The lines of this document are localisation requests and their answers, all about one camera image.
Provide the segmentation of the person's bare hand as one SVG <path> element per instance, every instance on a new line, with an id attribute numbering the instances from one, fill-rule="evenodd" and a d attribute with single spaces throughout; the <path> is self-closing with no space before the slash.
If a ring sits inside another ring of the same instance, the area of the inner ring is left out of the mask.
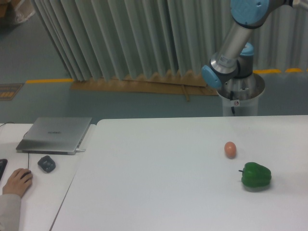
<path id="1" fill-rule="evenodd" d="M 32 179 L 25 182 L 24 180 L 21 180 L 21 176 L 24 172 L 28 172 L 29 169 L 27 168 L 19 168 L 15 170 L 10 177 L 8 178 L 6 184 L 2 188 L 2 194 L 13 194 L 17 195 L 20 198 L 24 196 L 26 191 L 32 186 Z"/>

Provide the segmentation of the beige sleeved forearm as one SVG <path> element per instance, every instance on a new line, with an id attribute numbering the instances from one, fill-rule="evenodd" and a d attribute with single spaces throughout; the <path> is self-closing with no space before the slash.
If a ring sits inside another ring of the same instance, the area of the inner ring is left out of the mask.
<path id="1" fill-rule="evenodd" d="M 0 196 L 0 230 L 18 231 L 20 225 L 21 197 L 16 194 Z"/>

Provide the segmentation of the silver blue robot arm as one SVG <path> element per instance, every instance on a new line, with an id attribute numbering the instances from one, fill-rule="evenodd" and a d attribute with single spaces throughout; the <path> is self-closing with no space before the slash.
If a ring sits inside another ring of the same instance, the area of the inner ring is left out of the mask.
<path id="1" fill-rule="evenodd" d="M 232 78 L 252 75 L 254 48 L 246 44 L 254 29 L 261 27 L 270 13 L 288 5 L 308 9 L 306 0 L 232 0 L 230 4 L 234 23 L 218 52 L 202 67 L 205 82 L 218 89 Z"/>

